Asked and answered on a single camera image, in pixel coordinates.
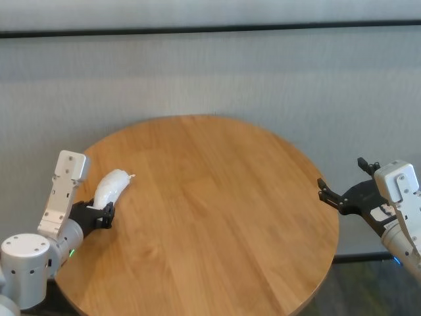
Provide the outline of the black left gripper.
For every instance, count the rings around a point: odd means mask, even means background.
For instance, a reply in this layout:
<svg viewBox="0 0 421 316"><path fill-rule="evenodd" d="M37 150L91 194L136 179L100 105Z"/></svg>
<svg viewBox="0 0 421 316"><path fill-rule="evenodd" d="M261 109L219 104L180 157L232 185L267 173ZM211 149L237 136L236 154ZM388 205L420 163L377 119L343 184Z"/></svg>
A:
<svg viewBox="0 0 421 316"><path fill-rule="evenodd" d="M93 206L94 200L79 201L72 206L69 219L75 221L82 229L83 237L88 237L94 230L110 229L114 219L115 207L108 202L102 209Z"/></svg>

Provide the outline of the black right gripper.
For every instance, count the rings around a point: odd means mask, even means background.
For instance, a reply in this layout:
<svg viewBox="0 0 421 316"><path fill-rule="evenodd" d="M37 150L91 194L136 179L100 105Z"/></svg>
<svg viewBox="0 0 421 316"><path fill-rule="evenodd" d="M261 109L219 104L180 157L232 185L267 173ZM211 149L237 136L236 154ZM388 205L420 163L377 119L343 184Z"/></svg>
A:
<svg viewBox="0 0 421 316"><path fill-rule="evenodd" d="M380 168L378 162L368 163L362 157L357 159L357 164L369 176L373 176ZM317 179L317 184L320 201L333 207L341 215L362 217L379 237L382 237L386 231L385 226L396 219L394 208L379 194L373 180L367 180L353 186L342 196L332 191L322 178Z"/></svg>

